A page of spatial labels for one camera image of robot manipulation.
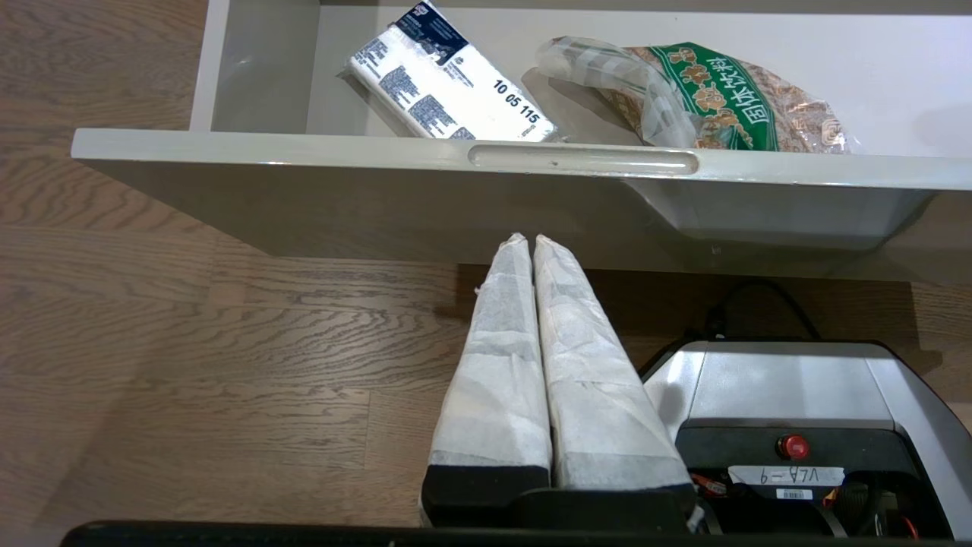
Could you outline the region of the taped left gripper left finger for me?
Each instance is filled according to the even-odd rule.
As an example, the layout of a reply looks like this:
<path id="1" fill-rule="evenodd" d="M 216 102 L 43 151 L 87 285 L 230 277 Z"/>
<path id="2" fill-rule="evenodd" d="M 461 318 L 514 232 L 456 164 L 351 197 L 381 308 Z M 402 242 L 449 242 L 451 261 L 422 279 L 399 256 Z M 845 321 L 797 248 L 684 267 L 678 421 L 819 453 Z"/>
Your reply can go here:
<path id="1" fill-rule="evenodd" d="M 513 233 L 477 290 L 428 463 L 548 468 L 551 460 L 530 246 Z"/>

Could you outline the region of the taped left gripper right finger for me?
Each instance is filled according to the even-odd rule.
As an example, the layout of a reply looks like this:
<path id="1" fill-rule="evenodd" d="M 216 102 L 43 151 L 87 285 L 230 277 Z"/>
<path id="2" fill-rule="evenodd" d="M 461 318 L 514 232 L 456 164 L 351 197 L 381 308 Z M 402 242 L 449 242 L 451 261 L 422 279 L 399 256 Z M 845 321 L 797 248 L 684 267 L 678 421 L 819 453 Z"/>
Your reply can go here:
<path id="1" fill-rule="evenodd" d="M 556 483 L 564 489 L 693 489 L 579 260 L 538 236 L 535 297 Z"/>

